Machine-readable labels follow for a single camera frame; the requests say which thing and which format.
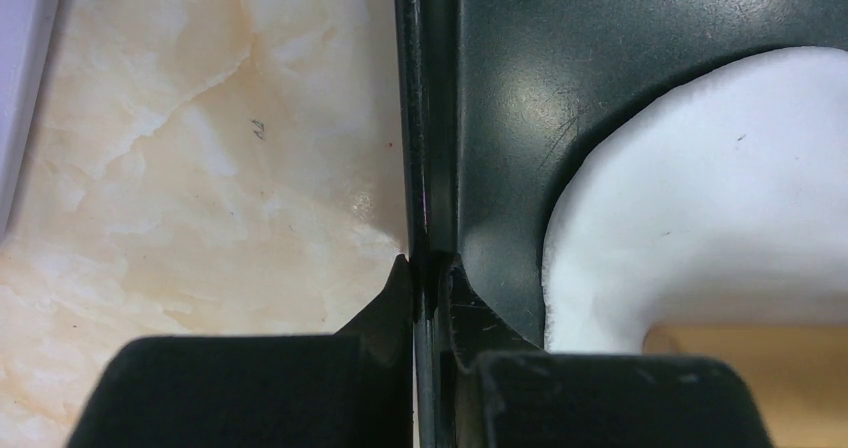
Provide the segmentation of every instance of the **round white dough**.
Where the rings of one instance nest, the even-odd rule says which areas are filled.
[[[586,158],[545,236],[545,347],[657,322],[848,321],[848,53],[788,48],[657,99]]]

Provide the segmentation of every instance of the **baking tray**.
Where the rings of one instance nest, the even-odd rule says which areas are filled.
[[[848,49],[848,0],[397,0],[397,20],[423,424],[444,350],[541,346],[545,229],[592,148],[731,61]],[[510,330],[438,322],[434,272],[455,254]]]

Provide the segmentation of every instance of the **flattened dough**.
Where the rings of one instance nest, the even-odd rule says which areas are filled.
[[[639,353],[656,322],[848,322],[848,53],[788,48],[657,99],[556,204],[552,352]]]

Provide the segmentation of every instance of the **scratched metal surface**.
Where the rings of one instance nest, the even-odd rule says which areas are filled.
[[[729,61],[848,48],[847,3],[458,0],[456,241],[474,289],[541,343],[544,232],[588,151],[657,96]]]

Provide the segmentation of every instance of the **marble countertop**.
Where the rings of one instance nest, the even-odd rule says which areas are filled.
[[[330,332],[405,250],[392,0],[61,0],[0,245],[0,446],[150,334]]]

